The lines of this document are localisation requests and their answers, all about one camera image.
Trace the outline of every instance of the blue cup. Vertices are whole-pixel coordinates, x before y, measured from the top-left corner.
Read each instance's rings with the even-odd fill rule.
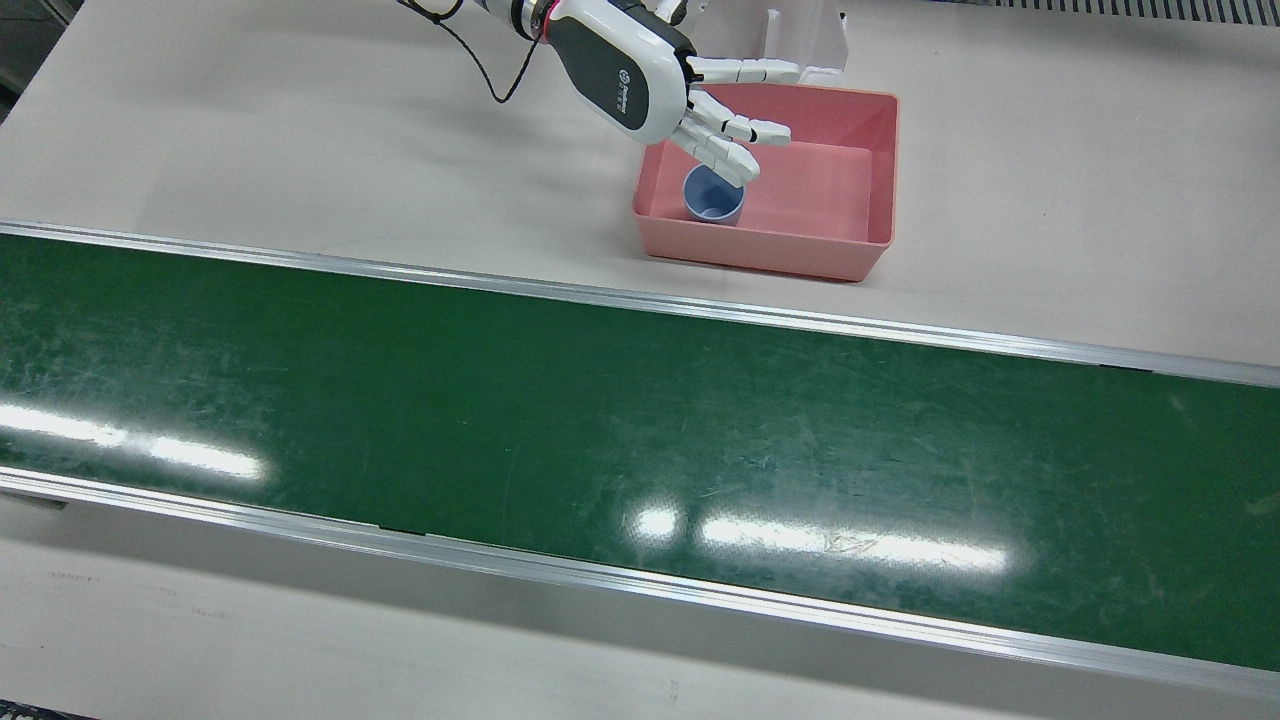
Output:
[[[695,220],[736,225],[745,200],[745,187],[733,187],[707,165],[698,165],[685,176],[685,208]]]

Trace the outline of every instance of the robotic hand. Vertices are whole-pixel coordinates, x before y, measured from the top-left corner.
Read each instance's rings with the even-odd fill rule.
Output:
[[[525,40],[550,45],[577,92],[621,131],[646,145],[669,138],[742,187],[760,165],[733,141],[786,145],[791,129],[735,114],[698,85],[794,83],[800,67],[698,56],[673,27],[686,1],[663,0],[654,14],[640,0],[476,0]]]

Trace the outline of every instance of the pink tray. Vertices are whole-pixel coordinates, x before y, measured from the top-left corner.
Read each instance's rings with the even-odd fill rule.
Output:
[[[635,210],[645,252],[858,282],[893,241],[897,97],[824,87],[709,88],[736,113],[791,126],[791,145],[753,146],[760,178],[736,227],[687,219],[681,186],[696,164],[671,142],[650,146]]]

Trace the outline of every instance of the logo on robot hand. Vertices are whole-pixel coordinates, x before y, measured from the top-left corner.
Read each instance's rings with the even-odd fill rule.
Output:
[[[627,102],[631,96],[631,73],[626,68],[618,70],[618,111],[627,114]]]

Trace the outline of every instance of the metal edge strip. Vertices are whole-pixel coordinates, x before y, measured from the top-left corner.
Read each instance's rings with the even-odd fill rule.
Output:
[[[396,533],[362,523],[239,506],[15,468],[0,466],[0,488],[35,497],[140,510],[517,580],[627,592],[943,650],[1280,701],[1280,673],[1268,670],[612,568],[439,536]]]
[[[12,234],[26,234],[29,237],[105,245],[132,250],[148,250],[173,255],[234,260],[259,265],[319,270],[343,275],[360,275],[435,284],[442,287],[500,292],[524,297],[561,300],[585,305],[728,320],[872,340],[887,340],[954,350],[973,350],[997,355],[1011,355],[1016,357],[1057,360],[1083,365],[1108,365],[1206,380],[1280,387],[1280,366],[1272,365],[1253,365],[1228,360],[1187,357],[1143,350],[1060,342],[893,320],[852,318],[826,313],[785,310],[714,300],[698,300],[692,297],[675,297],[639,291],[609,290],[549,281],[508,278],[460,270],[417,268],[394,263],[378,263],[307,252],[182,241],[132,233],[104,232],[46,223],[0,219],[0,233],[5,232]]]

